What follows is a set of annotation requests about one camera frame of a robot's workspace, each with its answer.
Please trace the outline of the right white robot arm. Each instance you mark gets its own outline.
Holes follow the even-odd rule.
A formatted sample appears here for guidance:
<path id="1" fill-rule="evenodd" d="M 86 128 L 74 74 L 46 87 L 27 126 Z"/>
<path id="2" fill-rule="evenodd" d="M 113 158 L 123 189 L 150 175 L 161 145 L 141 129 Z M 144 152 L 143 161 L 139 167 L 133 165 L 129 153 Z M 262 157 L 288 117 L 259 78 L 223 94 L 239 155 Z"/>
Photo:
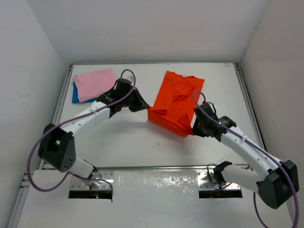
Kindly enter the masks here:
<path id="1" fill-rule="evenodd" d="M 299 191 L 297 166 L 264 151 L 248 138 L 237 124 L 227 116 L 218 118 L 210 103 L 194 108 L 196 120 L 193 135 L 212 137 L 232 149 L 253 168 L 244 170 L 230 161 L 215 166 L 211 180 L 218 185 L 226 182 L 238 184 L 258 194 L 270 208 L 277 209 Z"/>

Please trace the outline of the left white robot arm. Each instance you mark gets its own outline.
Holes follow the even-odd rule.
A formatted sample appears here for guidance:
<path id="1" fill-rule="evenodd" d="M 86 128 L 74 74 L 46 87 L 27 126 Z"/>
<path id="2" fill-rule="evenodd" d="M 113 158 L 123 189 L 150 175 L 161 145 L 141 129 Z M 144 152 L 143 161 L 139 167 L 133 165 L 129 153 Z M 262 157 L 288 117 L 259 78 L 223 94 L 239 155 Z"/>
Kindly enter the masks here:
<path id="1" fill-rule="evenodd" d="M 56 128 L 49 124 L 44 129 L 46 137 L 41 141 L 38 156 L 60 172 L 70 172 L 88 179 L 96 167 L 79 158 L 76 154 L 76 142 L 100 122 L 105 121 L 129 108 L 138 112 L 149 108 L 131 81 L 119 78 L 114 87 L 100 95 L 83 112 L 73 117 L 72 121 Z"/>

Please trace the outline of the orange t shirt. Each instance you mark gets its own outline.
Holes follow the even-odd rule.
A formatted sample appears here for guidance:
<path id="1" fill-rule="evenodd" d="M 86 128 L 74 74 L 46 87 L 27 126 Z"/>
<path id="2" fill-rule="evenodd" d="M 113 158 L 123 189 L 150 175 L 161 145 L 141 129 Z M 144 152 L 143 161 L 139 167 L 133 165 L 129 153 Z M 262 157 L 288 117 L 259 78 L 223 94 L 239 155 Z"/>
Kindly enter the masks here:
<path id="1" fill-rule="evenodd" d="M 205 80 L 195 76 L 182 76 L 167 71 L 153 107 L 148 109 L 148 121 L 179 136 L 192 134 L 195 102 Z"/>

